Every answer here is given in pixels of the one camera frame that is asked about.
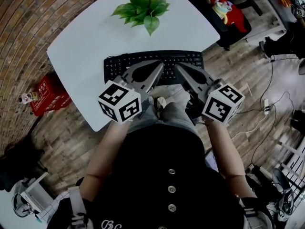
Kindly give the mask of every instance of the black and white cube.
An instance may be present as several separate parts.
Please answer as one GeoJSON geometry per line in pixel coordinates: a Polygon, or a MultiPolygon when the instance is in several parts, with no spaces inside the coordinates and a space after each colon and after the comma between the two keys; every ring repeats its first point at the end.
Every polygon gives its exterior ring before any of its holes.
{"type": "Polygon", "coordinates": [[[227,123],[244,101],[244,95],[231,84],[212,91],[203,109],[203,115],[227,123]]]}
{"type": "Polygon", "coordinates": [[[142,111],[141,95],[112,81],[98,98],[102,112],[122,124],[142,111]]]}

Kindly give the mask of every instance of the white table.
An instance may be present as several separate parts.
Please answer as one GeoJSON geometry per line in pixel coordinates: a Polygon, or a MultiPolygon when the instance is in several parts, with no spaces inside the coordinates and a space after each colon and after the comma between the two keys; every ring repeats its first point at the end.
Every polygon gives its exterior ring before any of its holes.
{"type": "Polygon", "coordinates": [[[130,28],[110,15],[129,0],[97,0],[75,18],[47,50],[51,63],[80,113],[94,131],[110,118],[97,97],[104,86],[103,60],[111,55],[153,50],[201,52],[220,36],[188,0],[167,0],[168,12],[150,37],[144,26],[130,28]]]}
{"type": "Polygon", "coordinates": [[[295,16],[291,12],[291,8],[284,7],[281,4],[280,0],[265,0],[265,2],[268,4],[270,10],[273,12],[275,17],[277,18],[277,21],[274,23],[274,27],[272,27],[266,31],[261,31],[259,33],[256,33],[253,30],[252,33],[249,33],[246,36],[247,42],[257,40],[257,39],[264,39],[265,37],[269,36],[270,34],[276,33],[279,31],[283,31],[284,33],[286,33],[286,31],[289,29],[291,23],[294,23],[296,21],[295,16]]]}

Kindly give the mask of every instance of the red cloth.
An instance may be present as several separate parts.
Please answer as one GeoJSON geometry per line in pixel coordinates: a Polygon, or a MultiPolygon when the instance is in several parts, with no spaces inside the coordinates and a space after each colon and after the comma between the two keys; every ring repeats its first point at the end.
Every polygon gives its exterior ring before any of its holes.
{"type": "Polygon", "coordinates": [[[243,12],[238,7],[236,7],[234,4],[232,4],[232,11],[227,12],[227,17],[228,17],[227,25],[234,24],[240,32],[242,32],[242,33],[247,32],[247,30],[244,27],[243,12]]]}

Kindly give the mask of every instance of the white button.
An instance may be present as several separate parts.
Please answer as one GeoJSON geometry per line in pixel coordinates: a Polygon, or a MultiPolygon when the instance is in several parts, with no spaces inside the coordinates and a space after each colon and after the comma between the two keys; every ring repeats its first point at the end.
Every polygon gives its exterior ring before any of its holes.
{"type": "Polygon", "coordinates": [[[170,205],[168,206],[168,210],[169,210],[170,212],[175,212],[176,209],[177,209],[177,207],[176,207],[176,205],[174,205],[174,204],[170,204],[170,205]]]}
{"type": "Polygon", "coordinates": [[[174,186],[169,186],[167,188],[167,190],[170,192],[170,193],[174,193],[176,191],[176,188],[174,186]]]}
{"type": "Polygon", "coordinates": [[[168,172],[172,175],[176,173],[175,170],[173,170],[173,169],[169,169],[168,172]]]}

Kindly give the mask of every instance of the red box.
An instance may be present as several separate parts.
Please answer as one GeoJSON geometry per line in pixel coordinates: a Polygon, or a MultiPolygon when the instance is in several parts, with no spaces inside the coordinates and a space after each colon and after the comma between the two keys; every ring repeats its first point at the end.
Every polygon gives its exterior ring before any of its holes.
{"type": "Polygon", "coordinates": [[[39,93],[39,99],[31,102],[30,105],[36,116],[64,108],[71,103],[71,98],[56,74],[44,76],[35,91],[39,93]]]}

